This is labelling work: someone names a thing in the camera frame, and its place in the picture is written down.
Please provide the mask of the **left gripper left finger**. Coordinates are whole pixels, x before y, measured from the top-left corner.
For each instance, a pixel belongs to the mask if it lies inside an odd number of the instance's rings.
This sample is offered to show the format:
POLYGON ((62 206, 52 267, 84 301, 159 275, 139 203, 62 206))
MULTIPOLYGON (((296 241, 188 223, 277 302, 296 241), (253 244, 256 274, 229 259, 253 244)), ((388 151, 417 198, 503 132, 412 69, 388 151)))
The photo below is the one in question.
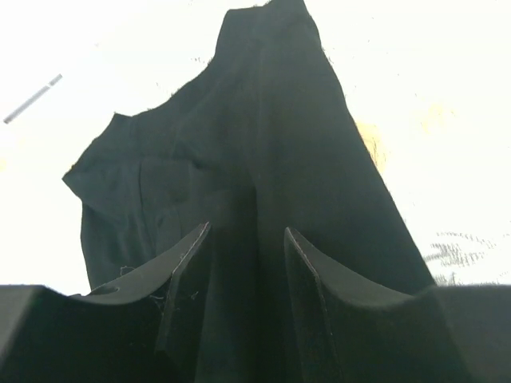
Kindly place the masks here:
POLYGON ((211 258, 212 229, 201 224, 87 295, 3 286, 2 381, 193 381, 211 258))

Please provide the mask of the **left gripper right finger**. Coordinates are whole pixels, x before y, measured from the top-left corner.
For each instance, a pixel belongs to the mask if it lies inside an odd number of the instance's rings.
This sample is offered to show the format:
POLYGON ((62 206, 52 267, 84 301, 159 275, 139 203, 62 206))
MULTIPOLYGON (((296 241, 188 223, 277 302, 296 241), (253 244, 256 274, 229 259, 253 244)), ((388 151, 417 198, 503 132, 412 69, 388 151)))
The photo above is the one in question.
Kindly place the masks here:
POLYGON ((305 382, 509 381, 508 286, 408 295, 336 262, 293 228, 284 251, 305 382))

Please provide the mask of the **black t-shirt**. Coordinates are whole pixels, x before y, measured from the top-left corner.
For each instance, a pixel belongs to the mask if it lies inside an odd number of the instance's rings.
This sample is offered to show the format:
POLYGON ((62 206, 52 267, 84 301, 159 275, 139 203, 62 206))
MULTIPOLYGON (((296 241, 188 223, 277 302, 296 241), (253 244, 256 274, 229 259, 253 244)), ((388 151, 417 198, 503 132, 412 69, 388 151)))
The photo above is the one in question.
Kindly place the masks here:
POLYGON ((154 109, 115 114, 63 180, 82 203, 92 288, 211 224, 198 382, 301 381, 289 227, 392 290, 434 283, 302 1, 229 10, 204 71, 154 109))

